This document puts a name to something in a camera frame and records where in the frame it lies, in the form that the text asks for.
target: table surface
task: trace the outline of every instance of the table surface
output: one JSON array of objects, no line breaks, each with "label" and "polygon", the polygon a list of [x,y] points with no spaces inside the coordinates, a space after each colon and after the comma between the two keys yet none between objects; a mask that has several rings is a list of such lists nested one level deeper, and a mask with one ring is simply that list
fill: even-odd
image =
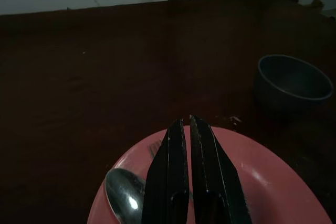
[{"label": "table surface", "polygon": [[1,16],[1,223],[86,222],[113,163],[189,114],[275,152],[336,222],[336,97],[277,121],[252,96],[267,54],[307,60],[336,83],[335,41],[336,23],[288,0]]}]

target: spoon bowl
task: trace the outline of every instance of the spoon bowl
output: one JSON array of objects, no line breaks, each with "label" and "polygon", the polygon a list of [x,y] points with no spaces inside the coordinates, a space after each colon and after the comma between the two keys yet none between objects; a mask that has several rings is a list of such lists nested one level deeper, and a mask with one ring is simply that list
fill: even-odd
[{"label": "spoon bowl", "polygon": [[120,168],[107,172],[105,190],[112,211],[121,223],[141,223],[145,180]]}]

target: gray bowl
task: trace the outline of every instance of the gray bowl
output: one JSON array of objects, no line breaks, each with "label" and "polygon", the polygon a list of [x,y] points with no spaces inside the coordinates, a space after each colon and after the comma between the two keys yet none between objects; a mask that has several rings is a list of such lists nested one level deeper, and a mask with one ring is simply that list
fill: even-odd
[{"label": "gray bowl", "polygon": [[285,55],[259,60],[254,95],[268,110],[280,114],[302,112],[325,101],[332,92],[330,79],[308,62]]}]

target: red plate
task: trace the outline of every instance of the red plate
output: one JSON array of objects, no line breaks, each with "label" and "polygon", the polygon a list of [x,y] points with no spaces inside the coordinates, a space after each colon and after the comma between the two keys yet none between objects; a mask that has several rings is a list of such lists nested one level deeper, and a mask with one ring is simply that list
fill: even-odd
[{"label": "red plate", "polygon": [[[212,129],[238,171],[254,224],[332,224],[312,191],[277,155],[236,132],[217,127]],[[152,162],[148,146],[163,139],[165,131],[157,132],[135,144],[113,168],[124,168],[146,178]],[[191,182],[189,126],[184,127],[184,132]],[[118,221],[110,209],[103,182],[93,201],[88,224],[107,223]],[[187,223],[195,223],[191,201]]]}]

